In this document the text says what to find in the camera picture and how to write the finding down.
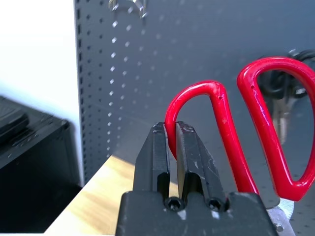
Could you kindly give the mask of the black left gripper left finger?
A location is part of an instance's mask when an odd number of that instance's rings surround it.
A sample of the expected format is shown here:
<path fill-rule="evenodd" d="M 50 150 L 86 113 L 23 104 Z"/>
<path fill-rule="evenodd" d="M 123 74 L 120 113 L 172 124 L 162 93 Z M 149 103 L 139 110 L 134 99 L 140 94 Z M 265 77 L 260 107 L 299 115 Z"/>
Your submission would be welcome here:
<path fill-rule="evenodd" d="M 159 192 L 169 197 L 170 160 L 164 122 L 156 123 L 136 158 L 133 190 Z"/>

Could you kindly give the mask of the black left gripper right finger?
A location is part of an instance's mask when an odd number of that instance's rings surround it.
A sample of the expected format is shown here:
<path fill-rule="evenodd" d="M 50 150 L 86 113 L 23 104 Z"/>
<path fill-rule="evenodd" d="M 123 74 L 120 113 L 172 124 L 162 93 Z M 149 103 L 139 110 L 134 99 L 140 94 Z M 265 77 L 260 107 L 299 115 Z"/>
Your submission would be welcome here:
<path fill-rule="evenodd" d="M 195 129 L 176 122 L 177 179 L 180 198 L 188 203 L 190 193 L 203 196 L 211 210 L 226 210 L 226 196 L 212 155 Z"/>

